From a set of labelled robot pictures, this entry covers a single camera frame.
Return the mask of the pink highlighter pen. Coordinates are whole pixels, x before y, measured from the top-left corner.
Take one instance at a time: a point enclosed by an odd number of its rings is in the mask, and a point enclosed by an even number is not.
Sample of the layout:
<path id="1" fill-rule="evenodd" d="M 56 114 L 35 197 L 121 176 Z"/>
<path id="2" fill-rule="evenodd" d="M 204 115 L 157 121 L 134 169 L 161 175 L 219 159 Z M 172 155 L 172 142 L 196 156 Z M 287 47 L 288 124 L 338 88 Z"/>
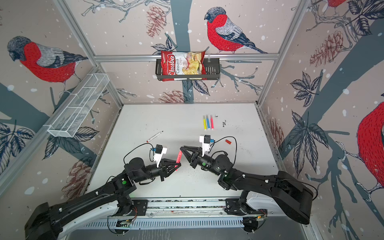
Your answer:
<path id="1" fill-rule="evenodd" d="M 179 154 L 178 154 L 178 157 L 177 157 L 177 161 L 176 161 L 177 163 L 181 162 L 182 155 L 183 155 L 182 151 L 179 151 Z"/>

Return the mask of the white marker pen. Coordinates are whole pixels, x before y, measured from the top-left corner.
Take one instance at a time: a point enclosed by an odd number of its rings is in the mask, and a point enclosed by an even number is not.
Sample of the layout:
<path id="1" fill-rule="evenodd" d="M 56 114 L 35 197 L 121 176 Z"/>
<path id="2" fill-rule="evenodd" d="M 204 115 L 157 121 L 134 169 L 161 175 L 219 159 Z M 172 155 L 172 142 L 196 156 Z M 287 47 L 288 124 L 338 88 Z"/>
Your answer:
<path id="1" fill-rule="evenodd" d="M 156 133 L 155 135 L 153 135 L 152 137 L 150 137 L 149 139 L 147 139 L 147 143 L 150 143 L 152 140 L 154 140 L 155 138 L 157 138 L 158 136 L 160 136 L 164 131 L 160 131 L 158 133 Z"/>

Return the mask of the yellow highlighter pen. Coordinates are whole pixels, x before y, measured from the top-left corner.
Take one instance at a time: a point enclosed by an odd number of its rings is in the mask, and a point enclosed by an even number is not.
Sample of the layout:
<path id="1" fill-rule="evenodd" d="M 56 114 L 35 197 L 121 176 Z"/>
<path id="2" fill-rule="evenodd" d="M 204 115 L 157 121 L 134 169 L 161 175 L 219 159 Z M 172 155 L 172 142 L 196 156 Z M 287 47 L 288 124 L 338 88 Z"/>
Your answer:
<path id="1" fill-rule="evenodd" d="M 208 130 L 208 122 L 207 122 L 206 116 L 203 116 L 203 121 L 204 121 L 204 130 L 207 131 Z"/>

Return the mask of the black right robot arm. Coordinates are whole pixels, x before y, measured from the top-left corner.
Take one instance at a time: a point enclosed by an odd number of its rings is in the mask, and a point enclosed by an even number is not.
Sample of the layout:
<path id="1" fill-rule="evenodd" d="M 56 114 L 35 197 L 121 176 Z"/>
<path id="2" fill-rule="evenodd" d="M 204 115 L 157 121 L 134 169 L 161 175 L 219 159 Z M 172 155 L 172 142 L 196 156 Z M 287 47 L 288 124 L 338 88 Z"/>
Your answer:
<path id="1" fill-rule="evenodd" d="M 295 180 L 287 172 L 277 175 L 255 175 L 242 172 L 233 167 L 227 153 L 212 158 L 203 153 L 201 147 L 183 146 L 180 148 L 191 167 L 200 166 L 202 170 L 219 177 L 218 184 L 226 191 L 241 191 L 239 199 L 226 199 L 225 212 L 234 216 L 261 214 L 265 207 L 252 207 L 247 203 L 250 192 L 272 198 L 283 213 L 297 223 L 310 222 L 314 193 L 303 183 Z"/>

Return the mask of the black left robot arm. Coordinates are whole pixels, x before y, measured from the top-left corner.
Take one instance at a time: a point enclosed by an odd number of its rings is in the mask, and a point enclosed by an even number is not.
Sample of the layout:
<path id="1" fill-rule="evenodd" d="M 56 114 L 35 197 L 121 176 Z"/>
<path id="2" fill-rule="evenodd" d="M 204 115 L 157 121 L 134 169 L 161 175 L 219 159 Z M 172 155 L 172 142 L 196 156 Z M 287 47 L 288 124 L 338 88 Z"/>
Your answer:
<path id="1" fill-rule="evenodd" d="M 147 200 L 132 200 L 136 184 L 145 180 L 162 181 L 174 173 L 181 163 L 161 159 L 159 164 L 146 166 L 141 158 L 133 158 L 119 175 L 103 186 L 62 204 L 37 206 L 25 224 L 27 240 L 58 240 L 81 225 L 105 216 L 144 216 Z"/>

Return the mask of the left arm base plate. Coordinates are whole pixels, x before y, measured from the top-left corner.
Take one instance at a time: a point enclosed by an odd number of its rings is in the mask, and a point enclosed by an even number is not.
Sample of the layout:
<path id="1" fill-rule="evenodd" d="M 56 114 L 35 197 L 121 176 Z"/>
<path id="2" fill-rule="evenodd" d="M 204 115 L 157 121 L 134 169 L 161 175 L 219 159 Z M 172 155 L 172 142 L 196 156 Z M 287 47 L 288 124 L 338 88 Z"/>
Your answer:
<path id="1" fill-rule="evenodd" d="M 113 215 L 114 217 L 122 216 L 145 216 L 148 208 L 148 200 L 132 200 L 129 199 L 126 203 L 118 203 L 118 211 Z"/>

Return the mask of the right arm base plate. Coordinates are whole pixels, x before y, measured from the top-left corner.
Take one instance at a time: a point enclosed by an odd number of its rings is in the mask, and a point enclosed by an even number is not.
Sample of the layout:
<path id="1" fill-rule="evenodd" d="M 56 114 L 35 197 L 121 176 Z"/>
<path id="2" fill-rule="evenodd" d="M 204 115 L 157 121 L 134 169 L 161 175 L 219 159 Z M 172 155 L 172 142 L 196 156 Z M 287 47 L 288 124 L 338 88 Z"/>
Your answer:
<path id="1" fill-rule="evenodd" d="M 245 216 L 245 215 L 262 215 L 266 216 L 268 214 L 267 209 L 258 209 L 255 210 L 251 208 L 245 199 L 226 199 L 226 206 L 224 211 L 228 215 L 234 216 Z"/>

